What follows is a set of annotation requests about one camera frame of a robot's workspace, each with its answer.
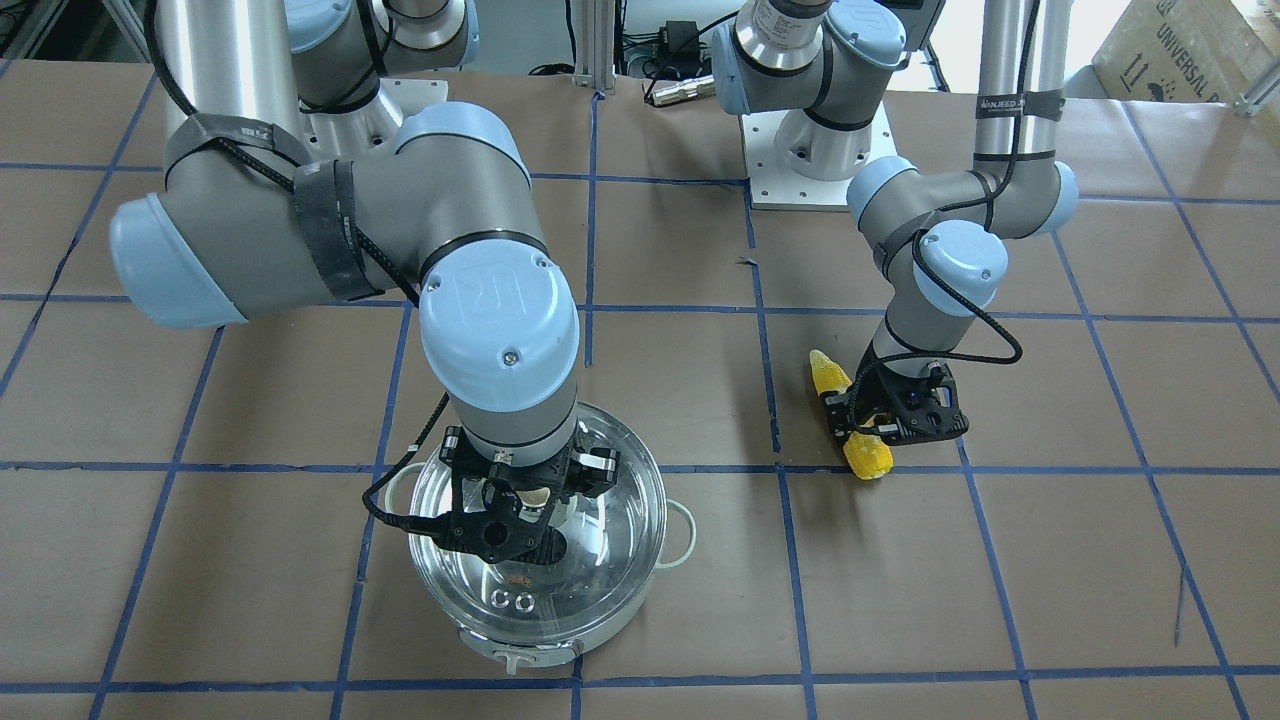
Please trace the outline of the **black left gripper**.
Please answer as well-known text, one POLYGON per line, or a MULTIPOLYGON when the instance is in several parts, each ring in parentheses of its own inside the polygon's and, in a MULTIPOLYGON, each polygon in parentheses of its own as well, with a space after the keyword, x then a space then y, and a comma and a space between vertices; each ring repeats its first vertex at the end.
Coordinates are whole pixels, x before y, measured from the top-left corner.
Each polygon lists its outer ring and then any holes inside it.
POLYGON ((888 446, 951 441, 968 433, 970 423, 957 405, 946 363, 931 359, 924 377, 908 377, 876 360, 868 350, 858 368, 867 374, 850 410, 855 427, 872 425, 888 446))

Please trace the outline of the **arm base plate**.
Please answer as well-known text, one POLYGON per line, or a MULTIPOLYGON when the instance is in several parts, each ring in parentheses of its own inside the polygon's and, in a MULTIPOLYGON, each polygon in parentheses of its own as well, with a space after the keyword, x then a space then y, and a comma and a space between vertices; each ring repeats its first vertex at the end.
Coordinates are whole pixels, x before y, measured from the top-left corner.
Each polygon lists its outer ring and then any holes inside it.
POLYGON ((378 91, 328 110, 305 108, 301 122, 315 158, 356 159, 389 151, 403 123, 424 108, 444 102, 444 79, 381 78, 378 91))
POLYGON ((846 211, 850 179, 897 152, 884 106, 851 132, 819 126, 803 110, 739 119, 751 204, 762 210, 846 211))

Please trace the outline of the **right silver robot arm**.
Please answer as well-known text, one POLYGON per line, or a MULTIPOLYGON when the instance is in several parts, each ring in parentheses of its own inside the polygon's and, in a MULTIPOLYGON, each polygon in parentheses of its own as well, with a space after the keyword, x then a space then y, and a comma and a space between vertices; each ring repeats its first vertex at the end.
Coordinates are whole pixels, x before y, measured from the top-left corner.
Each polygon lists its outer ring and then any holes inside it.
POLYGON ((550 511, 612 482, 577 437, 579 319, 506 124, 399 105, 394 74, 468 60, 465 1, 150 1, 175 110, 164 191, 122 204, 123 290, 170 328, 220 327, 401 290, 454 405, 451 509, 387 525, 485 562, 558 562, 550 511))

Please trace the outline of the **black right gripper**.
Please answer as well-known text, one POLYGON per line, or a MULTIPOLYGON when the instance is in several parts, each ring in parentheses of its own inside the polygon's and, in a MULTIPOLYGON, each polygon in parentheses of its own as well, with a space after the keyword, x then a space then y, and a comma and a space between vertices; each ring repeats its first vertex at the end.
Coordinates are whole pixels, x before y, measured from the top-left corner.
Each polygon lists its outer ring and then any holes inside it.
POLYGON ((474 450, 442 450, 438 457, 451 469, 452 503, 442 515, 445 527, 435 537, 436 547, 489 564, 512 560, 545 566, 562 560, 567 539, 550 524, 550 515, 564 493, 566 450, 526 468, 490 462, 474 450), (550 491, 532 520, 521 516, 526 503, 516 491, 525 488, 550 491))

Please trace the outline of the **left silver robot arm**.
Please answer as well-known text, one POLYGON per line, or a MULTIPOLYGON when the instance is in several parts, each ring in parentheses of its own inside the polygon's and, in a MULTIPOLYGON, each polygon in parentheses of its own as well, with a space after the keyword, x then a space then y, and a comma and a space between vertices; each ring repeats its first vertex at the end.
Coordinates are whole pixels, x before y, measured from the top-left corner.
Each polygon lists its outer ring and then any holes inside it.
POLYGON ((969 427, 955 363, 975 322, 1007 346, 983 364, 1021 359, 991 315, 1009 270, 1006 242, 1056 231, 1079 184, 1057 158, 1068 1, 987 1, 980 68, 969 102, 941 101, 934 117, 892 111, 909 140, 959 154, 950 172, 890 152, 869 159, 873 122, 908 58, 902 19, 879 1, 748 1, 710 38, 721 106, 746 117, 781 111, 768 142, 786 170, 842 181, 844 199, 892 295, 858 368, 844 375, 812 352, 832 437, 846 450, 955 439, 969 427))

